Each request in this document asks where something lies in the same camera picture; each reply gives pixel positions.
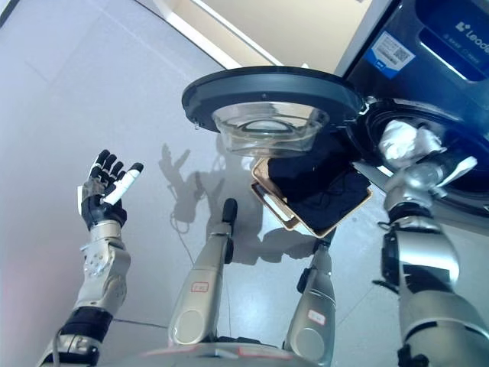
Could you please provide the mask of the white-covered robot right hand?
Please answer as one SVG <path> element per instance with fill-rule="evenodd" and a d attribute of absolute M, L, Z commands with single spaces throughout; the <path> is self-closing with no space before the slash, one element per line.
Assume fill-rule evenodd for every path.
<path fill-rule="evenodd" d="M 426 126 L 414 127 L 396 119 L 387 123 L 377 146 L 385 162 L 396 170 L 446 150 L 441 138 Z"/>

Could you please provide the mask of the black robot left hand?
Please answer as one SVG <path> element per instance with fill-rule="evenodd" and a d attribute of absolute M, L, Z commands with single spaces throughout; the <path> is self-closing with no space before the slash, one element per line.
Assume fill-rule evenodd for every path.
<path fill-rule="evenodd" d="M 144 165 L 124 164 L 109 150 L 102 150 L 93 161 L 86 180 L 76 188 L 77 209 L 88 230 L 104 221 L 115 221 L 122 227 L 127 212 L 121 199 L 139 178 Z"/>

